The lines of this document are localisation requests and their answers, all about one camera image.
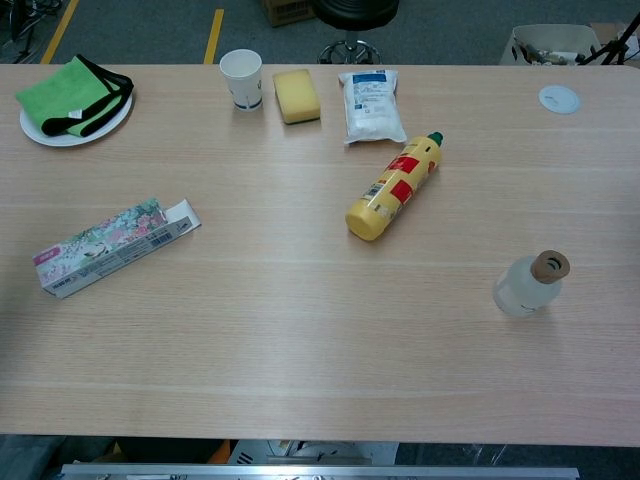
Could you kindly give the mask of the aluminium profile rail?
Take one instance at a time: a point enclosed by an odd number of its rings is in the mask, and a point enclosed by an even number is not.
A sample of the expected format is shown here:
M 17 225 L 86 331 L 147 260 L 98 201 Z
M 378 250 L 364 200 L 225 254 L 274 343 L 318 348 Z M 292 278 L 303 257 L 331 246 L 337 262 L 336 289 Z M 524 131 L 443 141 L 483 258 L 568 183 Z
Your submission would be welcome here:
M 61 480 L 580 480 L 575 468 L 76 463 Z

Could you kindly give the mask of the white and blue plastic pouch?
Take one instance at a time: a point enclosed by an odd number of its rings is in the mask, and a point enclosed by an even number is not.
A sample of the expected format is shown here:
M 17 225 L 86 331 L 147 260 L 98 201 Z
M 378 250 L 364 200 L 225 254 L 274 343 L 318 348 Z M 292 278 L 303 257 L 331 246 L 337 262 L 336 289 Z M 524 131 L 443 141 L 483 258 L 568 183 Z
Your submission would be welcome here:
M 396 104 L 396 70 L 379 69 L 339 74 L 344 96 L 344 143 L 407 141 Z

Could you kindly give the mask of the yellow bottle with green cap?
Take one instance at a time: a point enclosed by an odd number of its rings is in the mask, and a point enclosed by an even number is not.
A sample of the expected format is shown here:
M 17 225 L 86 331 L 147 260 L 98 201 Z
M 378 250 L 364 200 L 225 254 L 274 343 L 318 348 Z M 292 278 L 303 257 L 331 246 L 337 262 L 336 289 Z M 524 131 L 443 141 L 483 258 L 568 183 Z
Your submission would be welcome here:
M 345 215 L 349 231 L 376 240 L 438 168 L 444 136 L 439 131 L 412 138 Z

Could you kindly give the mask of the white round plate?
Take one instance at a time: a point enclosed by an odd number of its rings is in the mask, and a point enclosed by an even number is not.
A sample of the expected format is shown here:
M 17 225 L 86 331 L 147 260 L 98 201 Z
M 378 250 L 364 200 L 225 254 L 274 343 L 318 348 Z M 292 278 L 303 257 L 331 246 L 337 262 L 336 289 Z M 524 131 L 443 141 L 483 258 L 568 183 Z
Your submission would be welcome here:
M 94 133 L 86 137 L 76 136 L 69 133 L 65 133 L 57 136 L 45 135 L 36 126 L 36 124 L 29 118 L 29 116 L 26 114 L 24 110 L 20 111 L 19 123 L 23 133 L 29 139 L 31 139 L 32 141 L 40 145 L 54 147 L 54 148 L 75 147 L 75 146 L 96 141 L 115 131 L 127 120 L 129 113 L 133 108 L 134 100 L 135 100 L 135 93 L 132 93 L 129 99 L 124 104 L 123 108 L 112 119 L 110 119 L 104 126 L 96 130 Z

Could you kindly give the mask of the black tripod stand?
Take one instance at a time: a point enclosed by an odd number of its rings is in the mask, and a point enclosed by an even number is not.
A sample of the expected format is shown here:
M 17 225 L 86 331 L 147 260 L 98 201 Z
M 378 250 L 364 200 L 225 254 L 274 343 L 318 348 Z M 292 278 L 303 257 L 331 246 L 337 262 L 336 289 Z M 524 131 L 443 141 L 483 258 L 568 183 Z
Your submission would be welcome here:
M 638 38 L 639 50 L 635 54 L 630 54 L 627 41 L 633 35 Z M 640 60 L 640 11 L 621 34 L 616 32 L 599 50 L 591 50 L 591 54 L 582 59 L 578 65 L 624 65 L 628 60 Z

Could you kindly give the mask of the yellow sponge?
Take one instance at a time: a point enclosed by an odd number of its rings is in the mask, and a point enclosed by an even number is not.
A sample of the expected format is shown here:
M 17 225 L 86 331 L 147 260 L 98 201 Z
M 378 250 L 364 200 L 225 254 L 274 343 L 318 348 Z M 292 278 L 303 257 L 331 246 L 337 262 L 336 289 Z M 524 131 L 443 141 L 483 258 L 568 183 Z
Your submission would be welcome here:
M 273 75 L 275 94 L 285 124 L 318 120 L 321 107 L 308 69 L 297 69 Z

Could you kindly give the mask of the black round stool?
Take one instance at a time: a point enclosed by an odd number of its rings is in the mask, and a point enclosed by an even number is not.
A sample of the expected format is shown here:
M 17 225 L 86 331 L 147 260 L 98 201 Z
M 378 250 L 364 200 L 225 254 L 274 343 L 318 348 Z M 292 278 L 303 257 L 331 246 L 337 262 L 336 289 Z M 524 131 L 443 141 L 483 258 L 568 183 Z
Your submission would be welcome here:
M 389 24 L 397 15 L 400 0 L 309 0 L 309 3 L 319 20 L 345 32 L 343 39 L 322 50 L 318 64 L 382 63 L 380 52 L 359 35 Z

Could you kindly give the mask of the cardboard box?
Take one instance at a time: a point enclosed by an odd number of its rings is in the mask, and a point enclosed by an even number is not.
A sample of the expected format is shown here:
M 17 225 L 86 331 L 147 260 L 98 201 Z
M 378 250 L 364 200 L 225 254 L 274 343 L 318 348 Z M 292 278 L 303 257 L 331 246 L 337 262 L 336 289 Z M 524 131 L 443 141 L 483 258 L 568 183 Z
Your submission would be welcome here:
M 280 27 L 315 17 L 309 0 L 259 0 L 271 27 Z

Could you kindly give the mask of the green cloth with black trim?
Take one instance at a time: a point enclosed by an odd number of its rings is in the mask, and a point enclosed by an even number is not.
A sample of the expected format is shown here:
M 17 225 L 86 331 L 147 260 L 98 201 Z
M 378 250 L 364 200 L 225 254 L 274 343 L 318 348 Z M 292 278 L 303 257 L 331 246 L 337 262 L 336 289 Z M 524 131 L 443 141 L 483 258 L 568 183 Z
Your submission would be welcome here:
M 47 136 L 87 137 L 125 107 L 133 81 L 78 54 L 56 73 L 16 94 L 31 121 Z

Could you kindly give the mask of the white paper cup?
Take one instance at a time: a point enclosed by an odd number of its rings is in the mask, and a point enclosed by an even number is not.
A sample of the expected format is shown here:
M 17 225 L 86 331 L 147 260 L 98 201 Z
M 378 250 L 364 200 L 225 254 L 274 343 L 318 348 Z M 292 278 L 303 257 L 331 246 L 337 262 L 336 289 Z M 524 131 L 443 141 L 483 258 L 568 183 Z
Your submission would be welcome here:
M 262 59 L 249 49 L 236 49 L 226 53 L 219 62 L 236 108 L 253 111 L 262 104 Z

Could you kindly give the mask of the white bin with clutter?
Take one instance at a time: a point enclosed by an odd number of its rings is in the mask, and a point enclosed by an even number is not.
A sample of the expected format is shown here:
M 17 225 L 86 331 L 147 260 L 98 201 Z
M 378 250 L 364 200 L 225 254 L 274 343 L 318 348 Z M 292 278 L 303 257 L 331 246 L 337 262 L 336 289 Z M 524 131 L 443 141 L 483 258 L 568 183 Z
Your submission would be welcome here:
M 574 24 L 534 24 L 513 28 L 499 61 L 501 66 L 573 66 L 601 47 L 591 27 Z

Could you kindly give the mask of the clear tape roll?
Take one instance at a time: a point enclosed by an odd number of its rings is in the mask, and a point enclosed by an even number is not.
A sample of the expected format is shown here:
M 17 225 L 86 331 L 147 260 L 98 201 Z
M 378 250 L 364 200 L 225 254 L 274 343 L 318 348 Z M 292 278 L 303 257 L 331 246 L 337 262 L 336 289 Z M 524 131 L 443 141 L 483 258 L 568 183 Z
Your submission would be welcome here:
M 492 291 L 493 300 L 508 315 L 532 315 L 558 297 L 562 280 L 569 272 L 569 260 L 555 250 L 522 257 L 496 280 Z

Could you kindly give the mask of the silver foil-wrapped white box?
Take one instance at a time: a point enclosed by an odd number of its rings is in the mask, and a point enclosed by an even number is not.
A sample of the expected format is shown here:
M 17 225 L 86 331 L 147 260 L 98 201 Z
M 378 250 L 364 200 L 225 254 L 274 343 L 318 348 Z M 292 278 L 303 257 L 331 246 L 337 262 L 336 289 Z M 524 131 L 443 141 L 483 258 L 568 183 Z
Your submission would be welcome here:
M 44 291 L 67 298 L 201 226 L 186 199 L 163 208 L 150 198 L 32 257 Z

